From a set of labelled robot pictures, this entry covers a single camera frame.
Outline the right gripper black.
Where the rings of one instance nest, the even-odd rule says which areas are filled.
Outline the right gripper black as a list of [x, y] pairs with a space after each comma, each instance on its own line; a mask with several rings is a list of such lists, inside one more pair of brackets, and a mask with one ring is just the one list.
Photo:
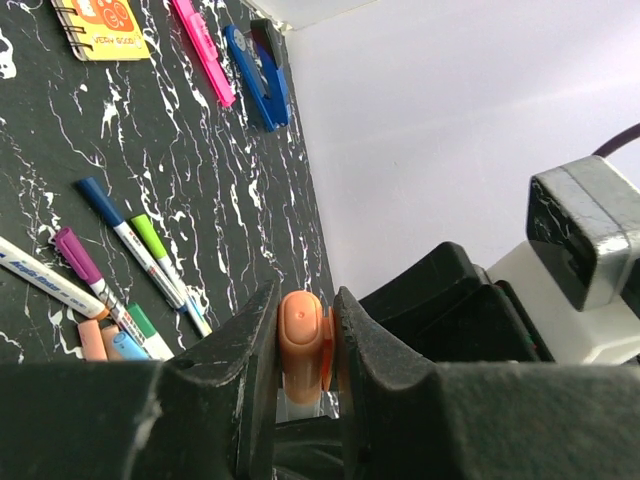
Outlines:
[[554, 360], [511, 285], [489, 280], [454, 242], [439, 244], [360, 304], [434, 362]]

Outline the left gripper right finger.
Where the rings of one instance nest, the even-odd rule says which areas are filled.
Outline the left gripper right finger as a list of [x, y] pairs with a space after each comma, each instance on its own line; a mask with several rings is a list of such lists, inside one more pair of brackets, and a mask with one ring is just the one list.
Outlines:
[[340, 431], [348, 479], [426, 479], [439, 449], [436, 367], [374, 321], [346, 287], [334, 299]]

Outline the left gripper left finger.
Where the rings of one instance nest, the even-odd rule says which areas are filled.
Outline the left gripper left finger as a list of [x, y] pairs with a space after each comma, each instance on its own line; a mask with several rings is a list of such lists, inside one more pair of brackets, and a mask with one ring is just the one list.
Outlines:
[[261, 285], [162, 376], [165, 479], [269, 479], [277, 404], [280, 284]]

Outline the orange highlighter cap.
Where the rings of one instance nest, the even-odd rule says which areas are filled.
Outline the orange highlighter cap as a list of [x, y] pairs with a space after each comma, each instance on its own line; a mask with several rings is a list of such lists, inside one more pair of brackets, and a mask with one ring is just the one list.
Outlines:
[[298, 290], [282, 299], [277, 320], [285, 395], [295, 405], [315, 404], [333, 377], [333, 308], [325, 313], [314, 294]]

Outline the orange highlighter marker body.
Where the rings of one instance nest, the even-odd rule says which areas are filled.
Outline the orange highlighter marker body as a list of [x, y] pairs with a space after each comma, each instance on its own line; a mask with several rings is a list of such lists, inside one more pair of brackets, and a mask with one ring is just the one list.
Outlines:
[[276, 422], [303, 420], [314, 417], [339, 417], [338, 394], [332, 391], [322, 392], [315, 403], [297, 404], [280, 388], [277, 392]]

